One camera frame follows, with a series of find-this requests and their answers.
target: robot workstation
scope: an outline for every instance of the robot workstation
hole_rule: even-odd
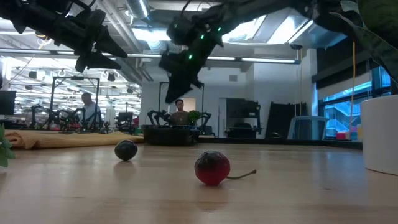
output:
[[[398,0],[0,0],[0,223],[397,223]]]

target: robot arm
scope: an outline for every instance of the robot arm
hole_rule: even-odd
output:
[[[359,15],[344,12],[340,0],[230,0],[213,6],[191,19],[175,17],[167,35],[178,45],[186,45],[188,50],[179,54],[168,50],[162,54],[159,67],[171,73],[166,103],[171,103],[191,90],[193,84],[200,88],[198,72],[216,45],[223,47],[222,36],[231,32],[240,23],[251,21],[264,14],[276,12],[286,7],[296,9],[303,16],[313,19],[326,29],[342,32],[354,38],[352,29],[341,19],[330,15],[337,12],[360,24]]]
[[[67,15],[72,4],[84,9],[76,17]],[[18,33],[30,27],[53,39],[55,45],[63,44],[73,49],[75,55],[79,55],[75,67],[78,72],[83,72],[86,67],[121,68],[101,52],[127,57],[111,38],[108,28],[102,25],[106,13],[91,11],[80,0],[0,0],[0,6],[0,17],[9,19]]]

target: monitor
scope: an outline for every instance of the monitor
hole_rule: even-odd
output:
[[[14,115],[17,91],[0,91],[0,115]]]

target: man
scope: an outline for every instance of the man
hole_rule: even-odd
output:
[[[86,109],[85,117],[87,121],[87,127],[90,127],[94,121],[95,103],[91,99],[91,94],[89,93],[83,93],[81,95],[81,100],[85,104],[84,108]],[[100,120],[101,120],[101,108],[97,105],[96,122],[99,122]]]
[[[170,120],[175,125],[189,125],[189,113],[184,111],[184,101],[178,99],[175,101],[175,105],[177,106],[177,112],[171,115]]]

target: window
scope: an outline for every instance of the window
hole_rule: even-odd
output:
[[[390,76],[382,67],[372,70],[372,81],[354,87],[352,118],[352,88],[320,100],[319,115],[329,118],[326,124],[326,136],[335,138],[338,132],[349,131],[350,127],[355,132],[357,125],[361,124],[361,103],[371,98],[391,95],[390,86]]]

